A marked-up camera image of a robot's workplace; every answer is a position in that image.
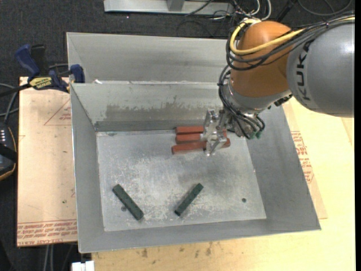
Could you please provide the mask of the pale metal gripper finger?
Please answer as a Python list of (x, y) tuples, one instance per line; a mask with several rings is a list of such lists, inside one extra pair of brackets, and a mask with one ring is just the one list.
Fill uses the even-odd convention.
[(216, 110), (207, 110), (205, 120), (203, 123), (203, 141), (211, 141), (217, 137), (217, 127), (219, 123), (219, 114)]
[(205, 149), (206, 156), (211, 156), (218, 149), (226, 145), (226, 143), (227, 143), (227, 136), (225, 135), (224, 131), (216, 130), (209, 133), (206, 136), (206, 149)]

